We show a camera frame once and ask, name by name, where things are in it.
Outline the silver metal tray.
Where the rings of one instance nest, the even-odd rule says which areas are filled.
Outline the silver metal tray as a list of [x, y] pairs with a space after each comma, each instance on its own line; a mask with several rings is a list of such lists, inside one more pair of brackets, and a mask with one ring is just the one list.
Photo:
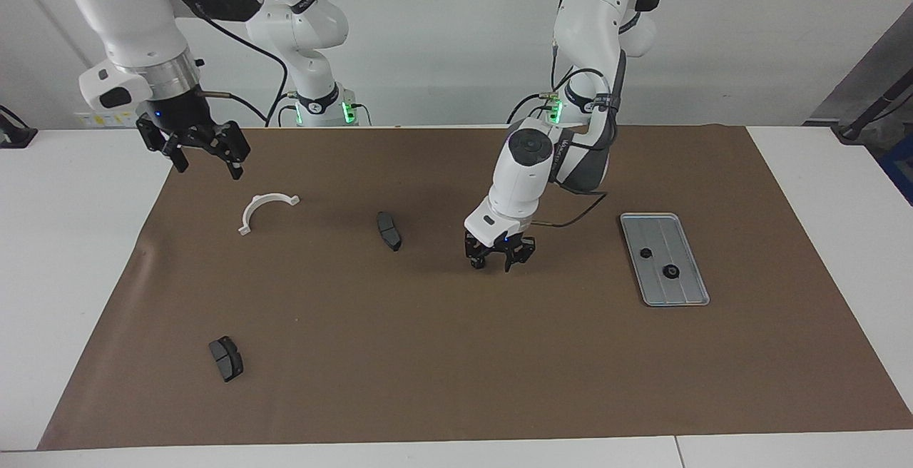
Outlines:
[[[676, 214], [623, 213], [619, 222], [642, 301], [648, 307], [710, 304], [697, 260]], [[653, 251], [651, 259], [639, 256], [643, 248]], [[671, 280], [662, 274], [663, 267], [668, 264], [679, 267], [678, 279]]]

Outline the blue crate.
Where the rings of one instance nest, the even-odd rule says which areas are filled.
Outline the blue crate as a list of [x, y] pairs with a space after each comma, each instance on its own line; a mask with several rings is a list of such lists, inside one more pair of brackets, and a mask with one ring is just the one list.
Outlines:
[[913, 207], [913, 133], [879, 157], [878, 165]]

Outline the brown table mat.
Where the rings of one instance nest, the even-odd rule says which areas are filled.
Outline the brown table mat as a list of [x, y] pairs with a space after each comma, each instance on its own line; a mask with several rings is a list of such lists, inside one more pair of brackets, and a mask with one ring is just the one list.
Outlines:
[[[464, 253], [502, 130], [245, 136], [240, 180], [169, 173], [40, 449], [913, 429], [744, 128], [623, 127], [606, 201], [509, 273]], [[300, 202], [241, 236], [267, 193]], [[709, 305], [642, 301], [623, 213], [680, 218]]]

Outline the black clamp mount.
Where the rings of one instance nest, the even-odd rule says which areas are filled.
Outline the black clamp mount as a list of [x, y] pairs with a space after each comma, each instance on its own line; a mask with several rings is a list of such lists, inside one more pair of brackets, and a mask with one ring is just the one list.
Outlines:
[[0, 149], [22, 149], [29, 146], [39, 132], [16, 113], [0, 105]]

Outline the black stand pole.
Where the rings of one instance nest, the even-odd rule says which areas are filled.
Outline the black stand pole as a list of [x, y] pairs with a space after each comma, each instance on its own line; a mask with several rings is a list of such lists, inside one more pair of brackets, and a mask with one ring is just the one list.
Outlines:
[[875, 121], [887, 118], [896, 113], [913, 99], [913, 67], [907, 69], [899, 80], [895, 81], [886, 91], [876, 98], [874, 103], [868, 105], [847, 126], [838, 126], [835, 135], [843, 144], [857, 142], [864, 128]]

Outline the white curved plastic bracket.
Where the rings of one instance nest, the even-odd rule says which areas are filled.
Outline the white curved plastic bracket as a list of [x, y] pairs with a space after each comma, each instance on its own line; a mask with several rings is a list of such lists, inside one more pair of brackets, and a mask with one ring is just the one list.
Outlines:
[[243, 210], [241, 215], [241, 226], [238, 228], [238, 233], [241, 234], [241, 236], [247, 236], [247, 234], [252, 231], [252, 220], [255, 211], [257, 211], [258, 208], [267, 205], [267, 203], [274, 202], [281, 202], [290, 205], [290, 207], [295, 207], [295, 205], [299, 205], [300, 197], [298, 195], [286, 195], [284, 193], [254, 195], [247, 204], [247, 207]]

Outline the dark grey brake pad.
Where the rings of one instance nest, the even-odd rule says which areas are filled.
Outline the dark grey brake pad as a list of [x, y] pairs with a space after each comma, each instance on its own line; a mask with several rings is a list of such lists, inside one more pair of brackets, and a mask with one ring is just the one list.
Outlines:
[[234, 380], [244, 372], [243, 358], [238, 346], [230, 337], [220, 337], [209, 342], [208, 349], [225, 383]]
[[402, 246], [402, 237], [392, 215], [385, 211], [379, 212], [376, 215], [376, 225], [384, 244], [392, 251], [399, 251]]

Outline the white wall socket box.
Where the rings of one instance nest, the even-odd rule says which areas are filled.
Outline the white wall socket box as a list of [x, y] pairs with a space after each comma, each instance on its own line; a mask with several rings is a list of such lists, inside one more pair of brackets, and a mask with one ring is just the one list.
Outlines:
[[73, 116], [81, 127], [91, 129], [134, 128], [138, 120], [135, 113], [75, 113]]

